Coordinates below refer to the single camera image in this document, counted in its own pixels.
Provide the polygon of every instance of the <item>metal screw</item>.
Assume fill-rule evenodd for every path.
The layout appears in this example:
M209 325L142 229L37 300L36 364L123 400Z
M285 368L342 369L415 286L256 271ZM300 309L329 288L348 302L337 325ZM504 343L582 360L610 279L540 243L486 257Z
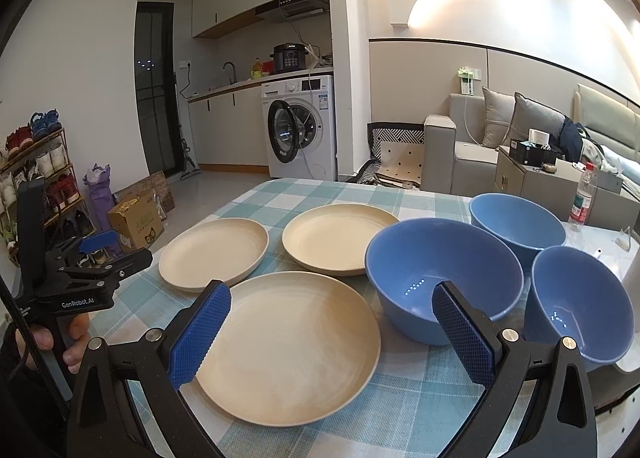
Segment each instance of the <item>metal screw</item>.
M156 342L160 337L162 337L162 330L159 328L151 328L145 333L145 339L150 343Z
M577 344L571 337L564 337L562 339L562 344L564 345L565 348L569 350L574 350L575 347L577 346Z
M511 328L502 330L502 337L505 341L509 341L510 343L514 343L520 338L518 332L516 332L516 330L512 330Z
M100 339L100 337L94 337L87 345L90 350L97 350L100 346L102 346L102 339Z

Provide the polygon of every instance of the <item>blue sneaker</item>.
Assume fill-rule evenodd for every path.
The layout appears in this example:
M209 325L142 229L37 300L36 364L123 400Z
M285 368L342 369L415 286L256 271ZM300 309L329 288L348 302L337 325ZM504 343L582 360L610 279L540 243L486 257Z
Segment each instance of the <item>blue sneaker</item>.
M58 121L58 112L55 109L47 111L44 119L47 122L47 132L49 134L62 129L62 124Z
M44 115L40 112L35 112L31 116L31 134L33 135L33 141L37 142L42 140L49 134L47 130L47 121Z

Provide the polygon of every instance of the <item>beige plate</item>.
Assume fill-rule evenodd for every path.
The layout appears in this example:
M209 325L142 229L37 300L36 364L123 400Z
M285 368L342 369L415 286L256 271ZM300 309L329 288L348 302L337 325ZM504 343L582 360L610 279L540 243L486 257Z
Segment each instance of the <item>beige plate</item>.
M316 273L278 272L231 289L231 313L196 378L230 414L286 427L350 403L379 357L378 323L355 290Z
M160 258L160 275L180 290L201 292L212 279L228 286L260 264L269 245L264 227L244 218L208 221L183 232Z
M391 213L359 203L336 203L311 209L292 219L282 243L302 266L325 275L364 273L369 242L397 223Z

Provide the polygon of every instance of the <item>hand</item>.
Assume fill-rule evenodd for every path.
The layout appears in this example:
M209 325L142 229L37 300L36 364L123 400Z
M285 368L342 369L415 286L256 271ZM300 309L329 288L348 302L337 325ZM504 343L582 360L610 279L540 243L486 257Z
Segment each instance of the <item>hand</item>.
M53 335L51 335L49 330L37 324L30 325L30 329L39 349L47 351L53 348ZM77 315L71 321L71 324L69 324L69 336L76 342L62 354L62 359L68 366L69 372L74 375L80 369L80 362L82 361L82 356L84 356L84 350L91 338L88 331L89 314L83 313ZM24 344L24 339L18 330L15 332L15 343L18 345L20 356L22 356L26 345ZM33 362L31 355L27 357L27 367L30 368L30 370L36 369L35 362Z

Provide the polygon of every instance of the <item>blue bowl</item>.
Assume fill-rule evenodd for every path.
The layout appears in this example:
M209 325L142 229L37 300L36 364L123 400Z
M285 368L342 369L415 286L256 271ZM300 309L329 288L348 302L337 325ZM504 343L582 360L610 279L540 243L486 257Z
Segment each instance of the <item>blue bowl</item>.
M449 344L431 309L439 282L452 281L492 320L511 311L524 286L507 245L452 219L408 219L387 227L371 240L365 268L389 320L407 337L433 345Z
M535 257L548 247L564 245L562 223L540 205L508 194L480 194L469 203L471 224L503 240L525 273Z
M576 341L588 372L613 364L633 341L634 311L604 264L575 248L551 247L533 262L524 336L555 345L566 335Z

